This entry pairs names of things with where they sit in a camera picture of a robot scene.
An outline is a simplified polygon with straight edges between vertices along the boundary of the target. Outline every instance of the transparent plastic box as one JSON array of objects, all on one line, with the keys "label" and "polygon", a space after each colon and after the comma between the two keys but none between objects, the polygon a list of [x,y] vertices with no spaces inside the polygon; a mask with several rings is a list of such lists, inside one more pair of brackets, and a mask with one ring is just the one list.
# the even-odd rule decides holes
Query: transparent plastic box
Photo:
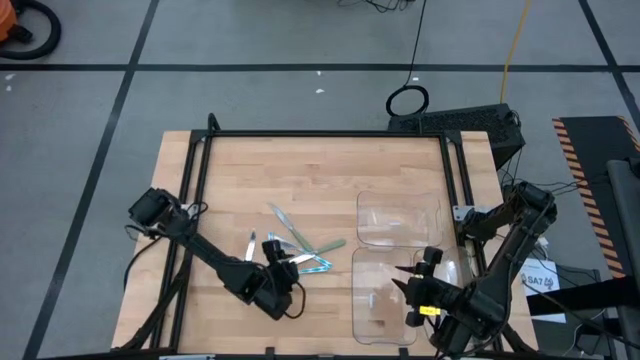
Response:
[{"label": "transparent plastic box", "polygon": [[412,253],[397,248],[359,248],[352,258],[353,337],[362,344],[410,345],[416,329],[405,325],[410,310],[404,294],[391,281],[407,282]]},{"label": "transparent plastic box", "polygon": [[432,194],[358,194],[358,238],[367,245],[438,246],[442,209]]}]

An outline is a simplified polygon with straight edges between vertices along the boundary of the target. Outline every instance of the yellow cable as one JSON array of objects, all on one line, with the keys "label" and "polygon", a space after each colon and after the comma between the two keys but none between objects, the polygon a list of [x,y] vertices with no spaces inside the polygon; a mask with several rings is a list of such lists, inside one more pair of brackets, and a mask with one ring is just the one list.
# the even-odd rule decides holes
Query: yellow cable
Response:
[{"label": "yellow cable", "polygon": [[513,44],[511,44],[511,50],[509,50],[509,57],[507,57],[507,62],[504,63],[504,72],[502,73],[502,89],[500,90],[501,104],[504,102],[504,93],[505,93],[505,90],[507,90],[507,78],[509,77],[509,65],[511,64],[513,53],[516,52],[516,47],[518,46],[518,40],[520,40],[520,33],[522,32],[524,21],[527,19],[527,15],[529,14],[530,7],[531,7],[531,0],[526,0],[526,4],[524,5],[524,10],[522,10],[522,15],[520,16],[520,22],[518,23],[518,30],[516,30],[516,36],[513,38]]}]

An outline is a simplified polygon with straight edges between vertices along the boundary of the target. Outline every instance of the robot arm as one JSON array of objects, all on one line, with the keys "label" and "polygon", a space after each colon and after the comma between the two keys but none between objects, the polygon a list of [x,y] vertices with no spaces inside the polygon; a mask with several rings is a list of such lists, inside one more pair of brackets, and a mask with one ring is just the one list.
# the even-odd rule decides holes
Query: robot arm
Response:
[{"label": "robot arm", "polygon": [[213,268],[224,287],[246,304],[255,304],[274,320],[291,305],[298,267],[278,241],[265,241],[262,249],[268,266],[228,256],[197,233],[189,214],[176,197],[162,189],[149,189],[129,209],[129,216],[144,229],[157,227],[169,240],[184,246]]},{"label": "robot arm", "polygon": [[422,326],[421,306],[446,310],[448,316],[430,342],[451,356],[463,354],[472,336],[481,340],[497,337],[509,319],[511,283],[538,236],[555,221],[556,214],[553,195],[526,182],[507,187],[505,203],[488,213],[471,210],[457,226],[457,231],[467,239],[484,242],[493,238],[499,227],[512,224],[486,275],[464,288],[436,279],[433,269],[440,262],[442,251],[427,247],[424,262],[413,269],[400,268],[413,273],[407,284],[394,279],[413,309],[407,314],[407,325]]}]

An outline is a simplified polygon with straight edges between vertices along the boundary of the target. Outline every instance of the black cable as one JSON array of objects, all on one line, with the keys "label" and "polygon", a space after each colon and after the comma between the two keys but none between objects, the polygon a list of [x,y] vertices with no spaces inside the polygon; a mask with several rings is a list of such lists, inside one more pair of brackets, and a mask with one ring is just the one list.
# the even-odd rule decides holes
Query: black cable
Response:
[{"label": "black cable", "polygon": [[147,244],[147,246],[143,247],[142,250],[138,251],[133,256],[133,258],[131,258],[131,261],[129,261],[129,265],[127,265],[127,268],[124,270],[124,279],[123,279],[123,287],[122,287],[123,290],[127,289],[127,281],[129,281],[129,272],[131,271],[131,267],[133,266],[133,264],[136,262],[136,260],[138,260],[140,255],[142,255],[145,251],[151,249],[151,247],[157,244],[161,239],[162,237],[153,239],[149,244]]},{"label": "black cable", "polygon": [[396,0],[396,4],[393,7],[391,7],[390,5],[392,1],[393,0],[389,0],[389,3],[387,3],[387,5],[385,6],[385,5],[378,4],[373,0],[364,0],[364,2],[366,2],[367,4],[373,5],[373,7],[376,8],[376,10],[378,10],[378,12],[381,14],[384,14],[387,11],[393,11],[398,8],[398,4],[400,3],[401,0]]},{"label": "black cable", "polygon": [[516,169],[513,171],[513,176],[511,177],[511,186],[515,185],[516,177],[518,176],[518,166],[520,166],[520,157],[522,156],[522,152],[524,151],[524,147],[520,148],[518,152],[518,160],[516,161]]},{"label": "black cable", "polygon": [[409,6],[409,2],[413,2],[415,0],[396,0],[395,5],[391,6],[393,0],[389,0],[389,2],[387,3],[387,5],[382,5],[379,4],[377,2],[375,2],[374,0],[356,0],[350,3],[346,3],[344,0],[338,0],[337,4],[339,7],[349,7],[349,6],[353,6],[353,5],[358,5],[361,3],[365,3],[368,5],[373,6],[376,11],[378,11],[381,14],[386,13],[387,11],[394,11],[396,9],[400,10],[400,11],[404,11],[408,6]]},{"label": "black cable", "polygon": [[299,281],[296,281],[296,285],[298,285],[300,290],[302,290],[302,305],[300,306],[300,312],[298,312],[296,315],[289,315],[289,313],[285,311],[284,316],[288,317],[289,319],[297,319],[302,316],[302,314],[304,314],[304,307],[307,304],[307,291]]},{"label": "black cable", "polygon": [[578,345],[577,343],[574,345],[574,347],[582,352],[584,352],[585,354],[589,355],[589,356],[593,356],[595,355],[596,350],[598,349],[598,345],[600,344],[600,340],[602,340],[602,334],[600,334],[600,336],[598,336],[598,340],[596,340],[596,343],[593,345],[593,349],[591,349],[591,351],[585,351],[580,345]]},{"label": "black cable", "polygon": [[167,236],[164,232],[160,231],[159,229],[154,229],[154,228],[143,229],[135,225],[125,225],[124,231],[129,236],[129,239],[135,242],[138,241],[137,235],[134,235],[133,232],[129,230],[135,230],[138,233],[143,234],[144,236],[150,238],[151,240],[156,240],[158,238]]},{"label": "black cable", "polygon": [[407,76],[407,81],[404,82],[406,86],[411,80],[411,74],[413,73],[413,66],[416,61],[416,52],[418,51],[418,42],[420,41],[420,32],[422,31],[422,19],[424,19],[424,9],[427,7],[427,0],[422,2],[422,10],[420,12],[420,21],[418,22],[418,33],[416,34],[416,42],[413,44],[413,55],[411,55],[411,67],[409,68],[409,76]]},{"label": "black cable", "polygon": [[507,175],[509,175],[509,177],[511,178],[512,183],[515,181],[515,178],[509,173],[509,168],[511,168],[511,160],[513,160],[513,156],[509,158],[509,162],[507,163],[507,170],[498,169],[498,171],[504,171],[504,175],[502,175],[502,179],[500,179],[500,187],[504,186],[504,178],[507,177]]},{"label": "black cable", "polygon": [[[191,205],[189,205],[189,207],[187,208],[187,213],[189,212],[189,210],[191,210],[192,207],[196,206],[196,203],[193,203]],[[195,220],[196,217],[199,217],[200,215],[204,214],[207,210],[209,210],[209,204],[207,204],[206,202],[202,201],[200,202],[200,204],[198,205],[199,210],[197,213],[193,214],[193,216],[191,217],[191,221]]]},{"label": "black cable", "polygon": [[[534,182],[531,182],[531,181],[528,181],[528,180],[525,180],[525,179],[522,179],[522,178],[514,178],[509,173],[508,170],[498,169],[498,171],[503,171],[504,172],[504,175],[502,176],[502,180],[500,181],[501,185],[504,185],[504,179],[505,179],[506,176],[509,176],[511,178],[512,183],[514,183],[515,181],[526,181],[531,185],[541,186],[541,187],[550,187],[550,186],[556,186],[556,185],[563,185],[563,186],[560,186],[558,188],[550,190],[551,193],[553,193],[554,195],[556,195],[559,190],[562,190],[562,189],[565,189],[565,188],[568,188],[568,187],[571,187],[571,191],[578,190],[579,189],[579,185],[581,183],[584,183],[582,185],[589,184],[590,186],[609,184],[608,180],[606,180],[606,179],[601,179],[600,180],[599,179],[600,177],[607,176],[606,173],[594,175],[594,176],[592,176],[590,178],[587,178],[587,179],[584,179],[584,180],[577,180],[577,181],[573,181],[573,182],[570,182],[570,183],[566,183],[566,182],[562,182],[562,181],[556,181],[556,182],[553,182],[553,183],[534,183]],[[560,192],[559,194],[564,194],[564,193],[571,192],[571,191],[564,191],[564,192]]]},{"label": "black cable", "polygon": [[596,277],[595,277],[595,276],[593,276],[593,275],[591,275],[591,274],[589,274],[589,273],[587,273],[587,272],[582,272],[582,271],[572,270],[572,269],[567,268],[567,267],[566,267],[566,266],[564,266],[564,265],[559,265],[559,264],[556,264],[556,267],[559,267],[559,268],[561,268],[563,271],[566,271],[566,272],[570,272],[570,273],[574,273],[574,274],[582,274],[582,275],[584,275],[584,276],[588,276],[588,277],[590,277],[594,282],[599,282],[599,281],[598,281],[598,279],[596,279]]},{"label": "black cable", "polygon": [[[573,285],[573,286],[576,286],[576,287],[577,287],[577,286],[580,286],[580,285],[576,284],[575,282],[573,282],[573,281],[571,281],[571,280],[567,279],[565,276],[562,276],[562,275],[558,274],[556,271],[553,271],[553,270],[549,269],[549,268],[548,268],[548,267],[547,267],[547,266],[542,262],[542,259],[540,259],[538,256],[536,256],[536,254],[535,254],[535,253],[533,253],[533,252],[532,252],[532,253],[531,253],[531,255],[533,255],[533,257],[534,257],[534,258],[536,258],[536,259],[538,260],[538,262],[540,263],[540,265],[542,265],[542,267],[543,267],[543,268],[545,268],[547,271],[549,271],[549,272],[551,272],[551,273],[554,273],[556,276],[558,276],[559,278],[563,279],[564,281],[568,282],[569,284],[571,284],[571,285]],[[590,276],[589,274],[586,274],[586,273],[580,273],[580,274],[583,274],[583,275],[585,275],[585,276],[589,276],[589,277],[591,277],[591,278],[593,279],[593,281],[598,282],[598,281],[595,279],[595,277]]]},{"label": "black cable", "polygon": [[392,116],[392,117],[400,116],[395,112],[393,112],[393,110],[391,110],[391,103],[393,102],[393,99],[395,99],[396,96],[400,95],[401,93],[407,90],[416,90],[420,92],[422,94],[422,99],[423,99],[422,106],[420,106],[418,110],[414,111],[409,115],[421,114],[425,112],[429,107],[429,92],[427,91],[427,89],[425,89],[420,85],[409,85],[409,80],[411,80],[411,74],[413,73],[413,67],[415,65],[416,52],[418,51],[418,42],[420,41],[420,32],[422,31],[422,20],[424,19],[424,9],[427,7],[427,0],[423,0],[423,1],[424,2],[422,3],[422,11],[420,12],[420,22],[418,23],[418,33],[416,34],[416,42],[413,45],[413,55],[411,56],[411,66],[409,67],[409,76],[407,76],[407,81],[404,82],[404,85],[402,85],[398,90],[394,91],[393,93],[391,93],[391,95],[389,95],[389,97],[387,98],[387,103],[385,104],[387,114],[389,114],[389,116]]},{"label": "black cable", "polygon": [[427,322],[429,323],[429,325],[431,325],[431,327],[433,328],[433,331],[436,331],[436,324],[433,322],[433,320],[431,320],[431,316],[425,316],[427,318]]},{"label": "black cable", "polygon": [[631,341],[629,341],[627,339],[624,339],[621,336],[617,336],[617,335],[612,334],[611,332],[609,332],[604,327],[602,327],[602,326],[598,325],[597,323],[595,323],[593,320],[583,318],[582,316],[576,314],[575,311],[569,309],[568,307],[566,307],[565,305],[560,303],[558,300],[552,298],[551,296],[549,296],[549,295],[547,295],[547,294],[545,294],[545,293],[543,293],[541,291],[538,291],[538,289],[530,286],[529,284],[524,283],[524,286],[528,287],[529,289],[531,289],[534,292],[536,292],[538,295],[540,295],[543,298],[547,299],[548,301],[552,302],[554,305],[556,305],[557,307],[562,309],[562,311],[564,311],[565,313],[567,313],[567,314],[575,317],[576,319],[578,319],[578,321],[580,321],[583,324],[583,326],[589,326],[589,327],[599,331],[600,333],[606,335],[607,337],[609,337],[609,338],[611,338],[613,340],[617,340],[617,341],[619,341],[619,342],[621,342],[621,343],[623,343],[623,344],[625,344],[627,346],[631,346],[632,348],[640,350],[640,344],[636,344],[636,343],[631,342]]},{"label": "black cable", "polygon": [[520,114],[518,114],[515,110],[509,110],[509,114],[511,115],[511,120],[516,124],[517,127],[522,127],[522,121],[520,121]]},{"label": "black cable", "polygon": [[564,195],[564,194],[568,194],[568,193],[572,193],[572,192],[578,191],[578,189],[579,189],[579,188],[578,188],[578,187],[576,187],[576,188],[573,188],[573,189],[569,189],[569,190],[565,190],[565,191],[556,192],[556,193],[554,193],[553,195],[554,195],[555,197],[558,197],[558,196],[560,196],[560,195]]}]

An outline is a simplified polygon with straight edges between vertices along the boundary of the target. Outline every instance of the orange vacuum hose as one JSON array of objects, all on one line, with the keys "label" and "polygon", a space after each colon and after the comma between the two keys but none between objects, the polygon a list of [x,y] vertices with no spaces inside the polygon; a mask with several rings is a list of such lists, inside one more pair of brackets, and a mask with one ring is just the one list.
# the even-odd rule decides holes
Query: orange vacuum hose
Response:
[{"label": "orange vacuum hose", "polygon": [[18,22],[10,0],[0,0],[0,41],[7,39],[9,29]]}]

